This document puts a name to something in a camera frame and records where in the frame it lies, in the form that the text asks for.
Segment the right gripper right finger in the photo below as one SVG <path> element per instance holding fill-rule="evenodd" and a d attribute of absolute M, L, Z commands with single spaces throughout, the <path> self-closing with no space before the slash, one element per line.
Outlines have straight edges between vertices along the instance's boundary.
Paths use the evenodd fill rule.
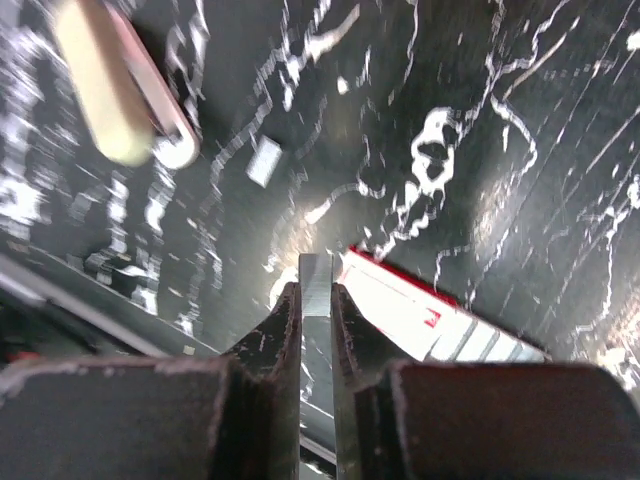
<path fill-rule="evenodd" d="M 639 414 L 605 370 L 421 363 L 331 292 L 341 479 L 635 479 Z"/>

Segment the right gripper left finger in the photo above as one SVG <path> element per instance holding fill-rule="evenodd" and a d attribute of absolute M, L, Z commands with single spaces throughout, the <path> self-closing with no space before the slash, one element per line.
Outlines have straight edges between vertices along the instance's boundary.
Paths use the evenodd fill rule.
<path fill-rule="evenodd" d="M 1 374 L 5 479 L 295 479 L 301 289 L 217 357 L 32 358 Z"/>

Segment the small metal staple strip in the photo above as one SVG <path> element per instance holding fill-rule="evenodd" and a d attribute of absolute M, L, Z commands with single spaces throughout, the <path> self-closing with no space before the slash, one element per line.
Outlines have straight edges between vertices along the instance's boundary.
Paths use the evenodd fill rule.
<path fill-rule="evenodd" d="M 281 156 L 280 145 L 269 137 L 263 136 L 247 166 L 248 178 L 262 188 L 266 188 Z"/>

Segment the beige and white stapler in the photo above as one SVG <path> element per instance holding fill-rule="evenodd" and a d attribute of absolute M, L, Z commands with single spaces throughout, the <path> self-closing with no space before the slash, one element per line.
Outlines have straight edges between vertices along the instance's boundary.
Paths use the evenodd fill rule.
<path fill-rule="evenodd" d="M 51 27 L 103 156 L 129 167 L 155 157 L 172 170 L 194 162 L 200 141 L 119 9 L 102 1 L 59 1 Z"/>

